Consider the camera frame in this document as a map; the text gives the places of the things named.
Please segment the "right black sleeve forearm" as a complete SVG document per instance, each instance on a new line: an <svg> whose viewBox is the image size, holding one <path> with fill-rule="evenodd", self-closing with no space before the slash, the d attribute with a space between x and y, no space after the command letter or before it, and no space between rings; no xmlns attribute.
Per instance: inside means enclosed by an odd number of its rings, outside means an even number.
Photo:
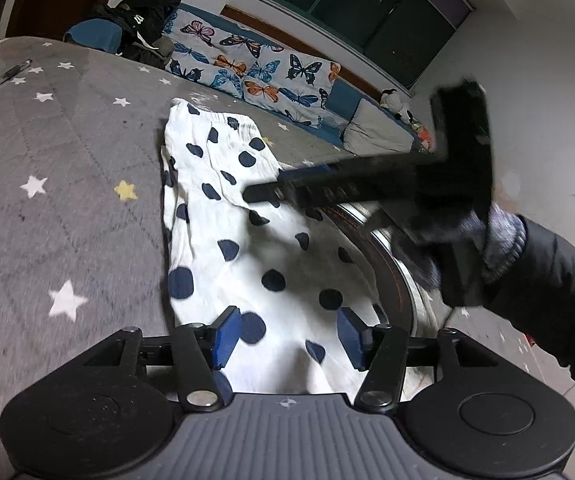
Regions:
<svg viewBox="0 0 575 480"><path fill-rule="evenodd" d="M567 367L575 382L575 247L518 214L491 222L483 306Z"/></svg>

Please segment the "right gloved hand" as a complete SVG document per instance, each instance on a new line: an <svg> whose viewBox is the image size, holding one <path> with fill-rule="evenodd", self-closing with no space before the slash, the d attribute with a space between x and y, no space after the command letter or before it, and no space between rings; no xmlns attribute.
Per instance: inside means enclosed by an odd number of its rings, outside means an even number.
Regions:
<svg viewBox="0 0 575 480"><path fill-rule="evenodd" d="M429 220L412 226L398 220L391 234L391 252L401 260L414 281L426 290L437 289L447 278L448 267L440 266L433 246L472 243L481 259L481 278L491 283L515 263L526 243L526 228L517 214L510 214L496 203L490 206L488 220L470 211L458 220Z"/></svg>

